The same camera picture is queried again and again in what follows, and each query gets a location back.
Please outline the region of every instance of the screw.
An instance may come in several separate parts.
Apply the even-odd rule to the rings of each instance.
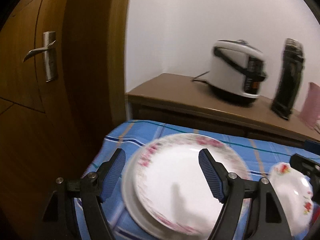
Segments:
[[[94,179],[95,177],[97,177],[97,173],[94,171],[91,171],[88,173],[88,178],[89,179]]]
[[[63,182],[63,178],[62,177],[59,177],[56,179],[56,183],[57,184],[61,184]]]
[[[262,178],[262,179],[261,179],[261,182],[262,182],[263,184],[268,184],[268,183],[269,183],[269,180],[268,180],[267,178]]]
[[[237,177],[237,174],[235,174],[234,172],[230,172],[228,176],[230,179],[235,179]]]

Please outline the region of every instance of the white plate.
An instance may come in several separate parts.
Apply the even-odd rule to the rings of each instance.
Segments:
[[[122,175],[122,198],[124,204],[133,220],[146,232],[161,240],[205,240],[208,237],[186,236],[185,234],[175,232],[156,221],[141,205],[138,200],[134,187],[132,176],[134,174],[135,163],[139,153],[134,154],[127,162]]]
[[[312,218],[312,188],[306,177],[289,163],[272,166],[269,180],[282,205],[291,235],[296,236],[309,226]]]
[[[247,166],[224,143],[199,134],[174,134],[139,151],[134,186],[145,210],[164,226],[187,235],[209,235],[222,204],[212,196],[199,165],[207,148],[228,172],[250,179]],[[250,200],[244,200],[244,209]]]

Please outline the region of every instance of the rice cooker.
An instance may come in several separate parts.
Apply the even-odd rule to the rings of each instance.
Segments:
[[[212,91],[233,103],[254,102],[267,78],[263,53],[244,40],[217,41],[212,52],[212,68],[206,79]]]

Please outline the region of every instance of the black thermos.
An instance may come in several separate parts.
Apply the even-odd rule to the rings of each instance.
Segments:
[[[302,44],[293,39],[287,39],[283,51],[281,78],[271,110],[281,118],[289,120],[293,103],[297,97],[303,70]]]

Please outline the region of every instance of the pink object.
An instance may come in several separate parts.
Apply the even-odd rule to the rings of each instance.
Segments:
[[[314,128],[320,115],[320,87],[309,82],[309,91],[299,118],[311,129]]]

